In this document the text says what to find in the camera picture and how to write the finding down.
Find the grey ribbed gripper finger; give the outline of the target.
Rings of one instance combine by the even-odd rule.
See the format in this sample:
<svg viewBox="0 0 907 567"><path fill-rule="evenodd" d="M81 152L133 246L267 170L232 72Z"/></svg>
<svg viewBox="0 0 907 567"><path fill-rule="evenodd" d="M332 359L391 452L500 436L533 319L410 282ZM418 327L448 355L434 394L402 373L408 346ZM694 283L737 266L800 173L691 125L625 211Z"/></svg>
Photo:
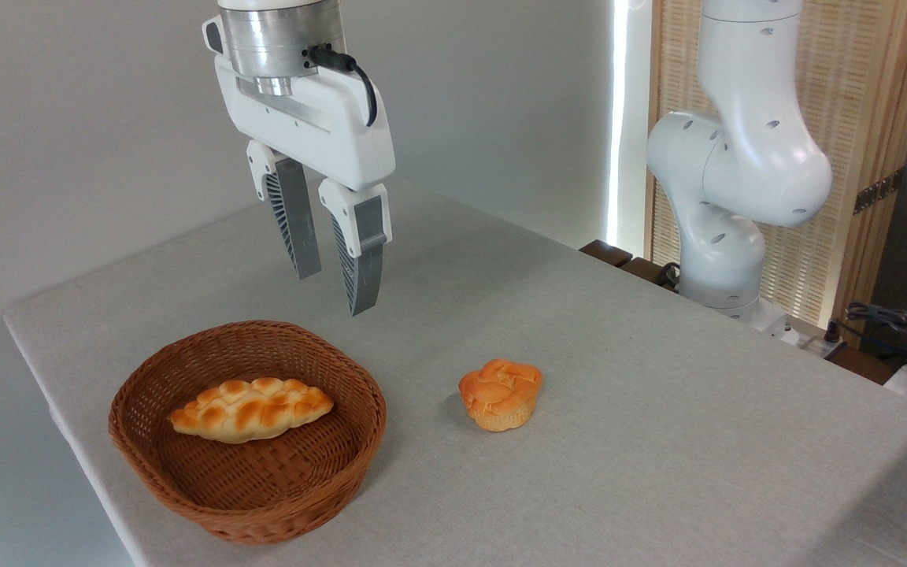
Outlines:
<svg viewBox="0 0 907 567"><path fill-rule="evenodd" d="M312 204L302 164L250 140L249 168L258 198L270 204L299 279L321 271Z"/></svg>
<svg viewBox="0 0 907 567"><path fill-rule="evenodd" d="M376 184L353 191L326 179L318 196L331 215L350 315L357 316L377 302L383 248L393 239L387 190Z"/></svg>

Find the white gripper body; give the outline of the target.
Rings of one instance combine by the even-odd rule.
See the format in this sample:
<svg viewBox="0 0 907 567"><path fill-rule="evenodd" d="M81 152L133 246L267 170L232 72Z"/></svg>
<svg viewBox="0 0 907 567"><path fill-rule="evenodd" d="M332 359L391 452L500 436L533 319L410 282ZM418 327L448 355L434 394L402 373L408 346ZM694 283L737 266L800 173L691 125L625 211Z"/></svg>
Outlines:
<svg viewBox="0 0 907 567"><path fill-rule="evenodd" d="M395 169L386 110L368 126L363 80L334 69L291 79L291 94L262 94L226 57L215 57L217 82L239 132L354 191Z"/></svg>

